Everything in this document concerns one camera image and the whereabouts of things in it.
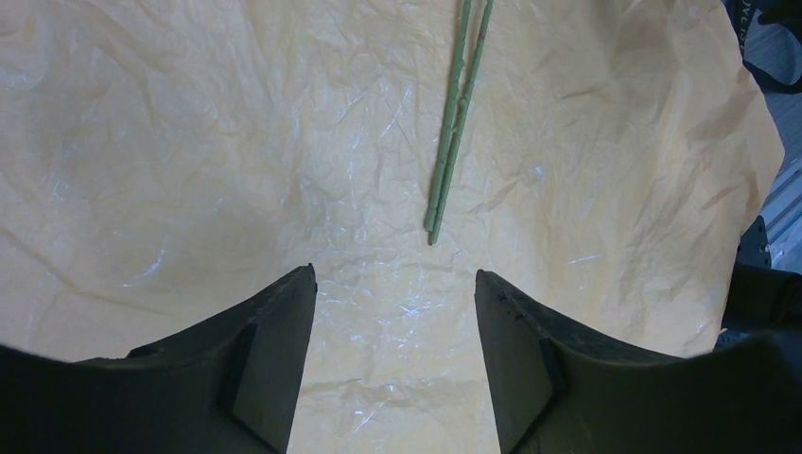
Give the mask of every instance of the green stick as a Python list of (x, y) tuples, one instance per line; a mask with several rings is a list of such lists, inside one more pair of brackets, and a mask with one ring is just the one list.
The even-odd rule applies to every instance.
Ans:
[(481, 15), (477, 47), (474, 52), (474, 59), (471, 61), (471, 69), (468, 72), (467, 87), (465, 88), (465, 94), (462, 96), (462, 99), (460, 99), (460, 114), (457, 116), (454, 138), (451, 140), (448, 147), (443, 188), (440, 190), (440, 200), (437, 202), (434, 226), (428, 236), (429, 245), (436, 243), (437, 237), (440, 235), (440, 224), (443, 222), (443, 211), (445, 210), (445, 198), (448, 197), (448, 188), (451, 186), (451, 178), (454, 176), (454, 163), (457, 161), (457, 150), (460, 148), (462, 131), (465, 129), (465, 119), (468, 117), (468, 105), (471, 103), (471, 95), (474, 92), (474, 82), (476, 82), (477, 73), (479, 72), (479, 62), (481, 61), (481, 52), (484, 49), (484, 37), (487, 35), (487, 26), (490, 24), (491, 12), (493, 12), (493, 0), (487, 0), (487, 4), (484, 6), (484, 12)]
[(443, 127), (440, 129), (440, 143), (437, 147), (434, 185), (428, 195), (428, 209), (424, 224), (427, 232), (431, 232), (431, 229), (434, 228), (434, 217), (437, 213), (440, 188), (443, 186), (443, 175), (445, 174), (445, 159), (451, 142), (451, 133), (454, 131), (454, 111), (457, 106), (457, 92), (460, 88), (460, 74), (462, 73), (462, 67), (465, 66), (462, 53), (465, 49), (465, 36), (468, 34), (468, 19), (470, 15), (471, 0), (464, 0), (462, 2), (460, 28), (457, 30), (457, 44), (454, 47), (454, 55), (451, 58), (451, 73), (448, 75), (448, 95), (445, 98), (445, 115), (443, 117)]

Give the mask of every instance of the black fabric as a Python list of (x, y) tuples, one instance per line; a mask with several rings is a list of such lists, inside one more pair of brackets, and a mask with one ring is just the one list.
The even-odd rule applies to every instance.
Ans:
[[(784, 26), (802, 45), (802, 0), (778, 0), (765, 8), (758, 4), (758, 0), (733, 0), (728, 6), (731, 8), (732, 25), (738, 35), (741, 55), (746, 48), (746, 34), (758, 9), (763, 11), (758, 17), (759, 24)], [(788, 84), (780, 82), (749, 61), (744, 60), (743, 66), (752, 73), (763, 92), (789, 95), (802, 93), (802, 76), (796, 82)]]

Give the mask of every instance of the wrinkled plastic sheet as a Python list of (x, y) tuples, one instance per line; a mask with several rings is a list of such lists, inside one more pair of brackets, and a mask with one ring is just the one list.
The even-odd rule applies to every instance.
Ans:
[(459, 3), (0, 6), (0, 340), (122, 357), (314, 263), (291, 452), (497, 451), (479, 268), (711, 348), (782, 159), (724, 9), (497, 1), (429, 247)]

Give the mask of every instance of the green bamboo stake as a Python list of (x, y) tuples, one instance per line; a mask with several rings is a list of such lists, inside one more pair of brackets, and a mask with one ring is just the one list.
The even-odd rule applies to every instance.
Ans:
[(484, 49), (484, 37), (487, 35), (487, 26), (490, 24), (491, 12), (493, 12), (493, 0), (487, 0), (487, 4), (484, 6), (484, 12), (481, 15), (477, 47), (474, 52), (474, 59), (471, 61), (471, 69), (468, 72), (467, 87), (465, 88), (465, 94), (462, 96), (462, 99), (460, 99), (460, 114), (457, 116), (454, 138), (451, 140), (448, 147), (443, 188), (440, 191), (440, 200), (437, 202), (434, 226), (428, 236), (429, 245), (436, 243), (437, 237), (440, 235), (440, 225), (443, 223), (443, 211), (445, 210), (445, 198), (448, 197), (448, 188), (451, 186), (451, 178), (454, 176), (454, 163), (457, 162), (457, 150), (460, 148), (462, 131), (465, 129), (465, 119), (468, 117), (468, 105), (471, 103), (474, 83), (476, 82), (477, 73), (479, 72), (479, 62), (481, 61), (481, 52)]
[(440, 143), (437, 147), (437, 164), (434, 168), (434, 185), (428, 195), (428, 209), (424, 226), (427, 232), (434, 228), (434, 218), (437, 214), (437, 203), (440, 200), (441, 187), (443, 186), (443, 176), (445, 174), (445, 159), (448, 154), (448, 146), (451, 142), (451, 133), (454, 131), (454, 111), (457, 105), (457, 92), (460, 88), (460, 74), (465, 66), (462, 53), (465, 49), (465, 36), (468, 34), (468, 19), (471, 15), (471, 0), (462, 2), (462, 17), (460, 18), (460, 28), (457, 30), (457, 44), (454, 47), (454, 55), (451, 57), (451, 73), (448, 75), (448, 95), (445, 98), (445, 115), (443, 117), (443, 127), (440, 129)]

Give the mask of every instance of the background object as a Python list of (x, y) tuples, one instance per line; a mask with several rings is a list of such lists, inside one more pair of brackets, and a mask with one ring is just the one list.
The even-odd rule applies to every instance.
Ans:
[[(724, 3), (733, 20), (736, 33), (743, 36), (745, 58), (754, 63), (756, 67), (765, 69), (773, 77), (793, 82), (802, 73), (802, 45), (794, 37), (792, 31), (786, 26), (761, 25), (758, 17), (765, 10), (782, 5), (788, 7), (794, 1), (777, 2), (775, 0), (756, 0), (751, 7), (758, 9), (749, 24), (740, 24), (738, 7), (740, 0), (726, 0)], [(783, 13), (792, 18), (792, 6)], [(773, 251), (772, 267), (785, 271), (802, 271), (802, 102), (800, 95), (789, 96), (783, 93), (766, 91), (766, 103), (769, 112), (777, 124), (780, 138), (786, 154), (779, 174), (772, 185), (769, 197), (761, 210), (766, 218), (769, 245)]]
[(457, 6), (0, 7), (0, 341), (121, 358), (314, 263), (289, 451), (349, 453), (497, 449), (480, 268), (617, 339), (712, 348), (782, 159), (723, 7), (496, 3), (429, 248)]
[(768, 242), (758, 216), (741, 236), (716, 348), (770, 331), (802, 380), (802, 275), (772, 270)]
[[(802, 44), (802, 24), (800, 24), (800, 21), (802, 21), (802, 3), (797, 0), (778, 0), (772, 3), (772, 5), (764, 7), (763, 11), (758, 15), (758, 24), (762, 26), (782, 26), (791, 33), (798, 43)], [(752, 24), (753, 16), (758, 10), (758, 0), (737, 0), (731, 10), (733, 27), (738, 35), (738, 44), (743, 55), (749, 26)], [(785, 95), (802, 93), (802, 78), (798, 78), (793, 82), (781, 81), (748, 60), (744, 60), (743, 65), (752, 73), (764, 93), (781, 93)]]

